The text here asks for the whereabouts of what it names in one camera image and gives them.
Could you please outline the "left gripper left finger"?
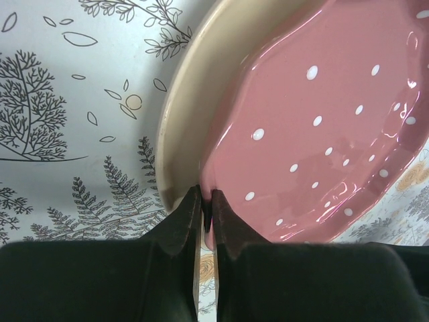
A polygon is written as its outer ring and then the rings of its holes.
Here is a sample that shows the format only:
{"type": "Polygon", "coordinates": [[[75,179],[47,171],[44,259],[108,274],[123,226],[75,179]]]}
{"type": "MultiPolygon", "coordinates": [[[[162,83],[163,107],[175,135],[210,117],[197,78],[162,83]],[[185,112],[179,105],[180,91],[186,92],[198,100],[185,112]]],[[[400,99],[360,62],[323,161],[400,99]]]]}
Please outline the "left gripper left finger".
{"type": "Polygon", "coordinates": [[[2,321],[196,321],[202,198],[138,239],[1,248],[2,321]]]}

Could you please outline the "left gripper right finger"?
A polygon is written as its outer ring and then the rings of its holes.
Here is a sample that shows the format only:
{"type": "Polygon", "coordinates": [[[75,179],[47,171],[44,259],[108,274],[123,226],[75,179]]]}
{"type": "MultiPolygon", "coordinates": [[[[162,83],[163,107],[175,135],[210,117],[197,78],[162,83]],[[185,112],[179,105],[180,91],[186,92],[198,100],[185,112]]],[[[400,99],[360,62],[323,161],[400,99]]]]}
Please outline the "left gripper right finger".
{"type": "Polygon", "coordinates": [[[212,193],[218,321],[421,321],[419,246],[271,243],[212,193]]]}

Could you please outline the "maroon scalloped plate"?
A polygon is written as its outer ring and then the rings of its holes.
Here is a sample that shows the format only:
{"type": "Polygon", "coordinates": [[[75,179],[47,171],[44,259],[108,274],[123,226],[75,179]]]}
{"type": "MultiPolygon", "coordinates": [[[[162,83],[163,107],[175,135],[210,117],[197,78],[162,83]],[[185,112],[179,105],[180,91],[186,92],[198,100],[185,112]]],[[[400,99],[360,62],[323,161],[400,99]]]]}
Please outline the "maroon scalloped plate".
{"type": "Polygon", "coordinates": [[[212,229],[222,192],[272,242],[329,242],[428,140],[428,2],[306,1],[248,56],[200,162],[212,229]]]}

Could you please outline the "blue round plate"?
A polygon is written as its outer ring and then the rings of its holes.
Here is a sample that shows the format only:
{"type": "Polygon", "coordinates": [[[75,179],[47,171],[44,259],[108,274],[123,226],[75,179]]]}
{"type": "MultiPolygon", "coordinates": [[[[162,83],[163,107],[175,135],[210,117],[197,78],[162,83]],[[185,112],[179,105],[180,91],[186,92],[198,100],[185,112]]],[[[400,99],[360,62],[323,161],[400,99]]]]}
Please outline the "blue round plate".
{"type": "Polygon", "coordinates": [[[247,54],[301,1],[215,1],[196,29],[164,101],[156,180],[167,212],[198,182],[208,127],[247,54]]]}

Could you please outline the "floral table mat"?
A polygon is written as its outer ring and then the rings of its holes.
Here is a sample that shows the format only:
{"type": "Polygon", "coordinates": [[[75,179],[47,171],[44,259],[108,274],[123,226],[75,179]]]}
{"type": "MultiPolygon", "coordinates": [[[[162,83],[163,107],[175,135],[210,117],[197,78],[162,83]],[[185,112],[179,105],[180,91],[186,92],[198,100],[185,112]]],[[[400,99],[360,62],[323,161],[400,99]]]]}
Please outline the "floral table mat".
{"type": "MultiPolygon", "coordinates": [[[[176,69],[214,2],[1,2],[1,248],[138,239],[178,207],[167,212],[158,191],[158,127],[176,69]]],[[[196,321],[218,321],[207,223],[202,198],[196,321]]],[[[419,246],[427,321],[428,140],[338,237],[269,242],[419,246]]]]}

